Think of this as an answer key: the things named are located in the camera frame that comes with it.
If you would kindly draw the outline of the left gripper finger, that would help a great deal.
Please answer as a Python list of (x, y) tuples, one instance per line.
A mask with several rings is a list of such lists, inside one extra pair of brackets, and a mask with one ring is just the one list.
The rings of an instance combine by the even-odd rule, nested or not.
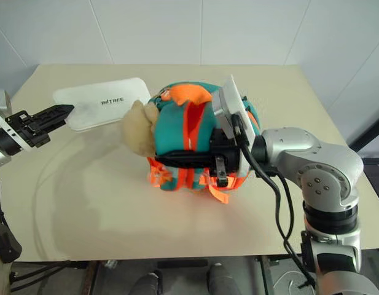
[(47, 123), (47, 125), (45, 126), (45, 132), (51, 133), (51, 132), (55, 131), (56, 129), (61, 128), (65, 124), (66, 124), (66, 122), (64, 119), (51, 121), (51, 122)]
[(73, 111), (71, 104), (56, 104), (38, 113), (40, 124), (55, 124), (65, 120)]

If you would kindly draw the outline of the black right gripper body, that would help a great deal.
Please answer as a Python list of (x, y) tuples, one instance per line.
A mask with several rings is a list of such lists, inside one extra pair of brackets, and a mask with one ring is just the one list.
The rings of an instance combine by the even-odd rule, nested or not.
[(210, 137), (209, 152), (211, 154), (210, 176), (216, 178), (217, 187), (227, 187), (228, 177), (233, 176), (239, 168), (239, 147), (233, 138), (227, 138), (221, 128), (215, 128)]

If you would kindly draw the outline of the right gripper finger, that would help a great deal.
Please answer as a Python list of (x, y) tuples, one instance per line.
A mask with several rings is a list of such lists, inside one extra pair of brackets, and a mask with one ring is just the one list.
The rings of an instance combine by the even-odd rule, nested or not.
[(162, 155), (156, 155), (155, 159), (162, 161), (178, 161), (178, 162), (207, 162), (210, 161), (212, 155), (208, 152), (195, 151), (171, 151)]
[(211, 168), (214, 165), (214, 160), (209, 159), (167, 159), (159, 158), (159, 162), (176, 168)]

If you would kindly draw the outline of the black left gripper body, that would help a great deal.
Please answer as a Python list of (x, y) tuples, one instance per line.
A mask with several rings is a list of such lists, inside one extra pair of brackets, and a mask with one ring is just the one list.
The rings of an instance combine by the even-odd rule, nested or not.
[(34, 115), (20, 111), (6, 118), (10, 127), (32, 148), (40, 148), (50, 141), (48, 129), (51, 121), (52, 115), (45, 111)]

